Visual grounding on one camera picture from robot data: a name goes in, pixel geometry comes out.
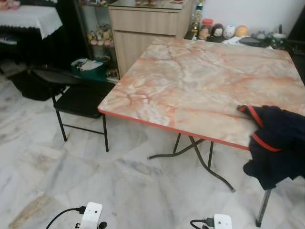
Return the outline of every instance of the white tablecloth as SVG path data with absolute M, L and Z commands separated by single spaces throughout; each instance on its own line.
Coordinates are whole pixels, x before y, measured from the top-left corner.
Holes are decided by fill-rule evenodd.
M 0 26 L 34 27 L 46 38 L 61 27 L 62 22 L 54 7 L 20 6 L 18 10 L 0 10 Z

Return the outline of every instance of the chair backrest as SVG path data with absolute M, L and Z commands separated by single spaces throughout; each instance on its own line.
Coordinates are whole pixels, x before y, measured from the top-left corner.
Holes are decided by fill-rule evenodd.
M 30 69 L 30 72 L 51 84 L 60 84 L 65 86 L 73 86 L 73 85 L 85 85 L 85 81 L 65 70 L 56 69 L 48 67 L 47 65 L 41 67 L 33 67 Z

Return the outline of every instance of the jar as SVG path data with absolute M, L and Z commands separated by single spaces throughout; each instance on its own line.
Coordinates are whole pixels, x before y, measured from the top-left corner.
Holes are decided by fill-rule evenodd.
M 213 20 L 205 18 L 201 22 L 198 39 L 206 40 L 211 35 Z

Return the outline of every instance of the green basket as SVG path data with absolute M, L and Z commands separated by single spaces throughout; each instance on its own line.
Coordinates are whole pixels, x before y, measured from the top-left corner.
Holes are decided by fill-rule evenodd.
M 78 59 L 74 62 L 71 63 L 71 68 L 73 74 L 84 78 L 84 79 L 90 79 L 90 80 L 95 80 L 95 81 L 107 81 L 106 80 L 106 69 L 105 69 L 105 64 L 91 69 L 87 71 L 81 71 L 80 69 L 77 68 L 78 64 L 84 62 L 86 59 Z

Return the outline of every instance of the metal table leg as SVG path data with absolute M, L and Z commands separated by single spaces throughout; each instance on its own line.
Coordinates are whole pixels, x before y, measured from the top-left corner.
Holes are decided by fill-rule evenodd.
M 176 143 L 175 143 L 175 147 L 173 149 L 173 153 L 172 154 L 157 154 L 157 155 L 149 156 L 147 159 L 151 160 L 151 159 L 158 158 L 158 157 L 174 157 L 174 156 L 179 156 L 179 155 L 185 153 L 186 151 L 190 150 L 193 147 L 193 145 L 190 145 L 190 146 L 184 148 L 183 150 L 180 150 L 179 152 L 176 152 L 178 144 L 179 144 L 180 137 L 181 137 L 181 134 L 178 134 L 178 137 L 177 137 L 177 140 L 176 140 Z M 196 145 L 198 145 L 198 144 L 200 144 L 203 141 L 204 141 L 203 139 L 199 139 L 195 143 L 196 143 Z
M 195 152 L 202 164 L 202 166 L 210 173 L 212 174 L 214 177 L 220 179 L 222 182 L 224 182 L 230 189 L 232 192 L 235 192 L 235 189 L 231 186 L 231 184 L 226 180 L 224 179 L 222 176 L 216 174 L 215 172 L 213 172 L 210 167 L 211 167 L 211 162 L 212 162 L 212 153 L 213 153 L 213 145 L 214 145 L 214 142 L 211 142 L 211 146 L 210 146 L 210 154 L 209 154 L 209 161 L 208 161 L 208 166 L 205 164 L 203 158 L 201 157 L 201 154 L 200 154 L 200 151 L 197 147 L 198 144 L 200 144 L 201 142 L 203 142 L 204 140 L 203 139 L 199 139 L 198 141 L 195 141 L 193 137 L 189 136 L 190 138 L 190 141 L 191 141 L 191 145 L 189 145 L 188 147 L 184 148 L 183 150 L 179 151 L 179 152 L 176 152 L 177 150 L 177 147 L 178 147 L 178 144 L 179 144 L 179 140 L 180 140 L 180 137 L 181 137 L 181 134 L 178 134 L 178 137 L 177 137 L 177 140 L 176 140 L 176 143 L 175 143 L 175 146 L 174 146 L 174 149 L 173 149 L 173 153 L 172 154 L 157 154 L 157 155 L 153 155 L 153 156 L 150 156 L 148 157 L 147 159 L 148 160 L 151 160 L 151 159 L 154 159 L 154 158 L 158 158 L 158 157 L 174 157 L 174 156 L 179 156 L 183 153 L 185 153 L 186 151 L 190 150 L 191 148 L 194 148 L 195 149 Z
M 269 200 L 269 197 L 270 197 L 270 194 L 271 194 L 271 191 L 272 189 L 269 189 L 269 190 L 266 190 L 265 191 L 265 195 L 264 195 L 264 198 L 263 198 L 263 202 L 262 202 L 262 205 L 261 205 L 261 209 L 259 210 L 259 213 L 258 213 L 258 216 L 256 218 L 256 226 L 258 228 L 261 227 L 262 225 L 262 220 L 263 220 L 263 217 L 264 217 L 264 213 L 266 211 L 266 208 L 267 208 L 267 204 L 268 204 L 268 200 Z
M 220 176 L 217 173 L 215 173 L 212 170 L 210 170 L 210 168 L 205 164 L 205 162 L 204 162 L 204 160 L 203 160 L 203 158 L 202 158 L 202 156 L 200 154 L 200 151 L 199 151 L 199 149 L 198 149 L 198 147 L 196 145 L 196 142 L 195 142 L 194 138 L 191 137 L 191 136 L 189 136 L 189 138 L 190 138 L 190 141 L 192 143 L 192 146 L 194 147 L 194 149 L 196 151 L 196 154 L 197 154 L 197 156 L 199 158 L 199 161 L 201 162 L 201 164 L 205 168 L 205 170 L 208 171 L 210 174 L 212 174 L 214 177 L 216 177 L 216 178 L 220 179 L 222 182 L 224 182 L 230 188 L 230 190 L 232 192 L 235 192 L 236 190 L 232 187 L 232 185 L 226 179 L 224 179 L 222 176 Z

